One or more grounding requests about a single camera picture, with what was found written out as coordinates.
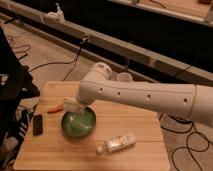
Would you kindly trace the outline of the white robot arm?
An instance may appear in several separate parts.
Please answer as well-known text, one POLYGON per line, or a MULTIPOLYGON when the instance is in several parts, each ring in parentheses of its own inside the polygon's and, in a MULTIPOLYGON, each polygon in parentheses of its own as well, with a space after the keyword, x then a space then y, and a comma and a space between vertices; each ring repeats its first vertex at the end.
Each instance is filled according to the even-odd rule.
POLYGON ((111 79, 109 65, 98 62, 80 81, 77 99, 85 105, 95 100, 126 104, 167 113, 213 128, 213 87, 195 84, 121 82, 111 79))

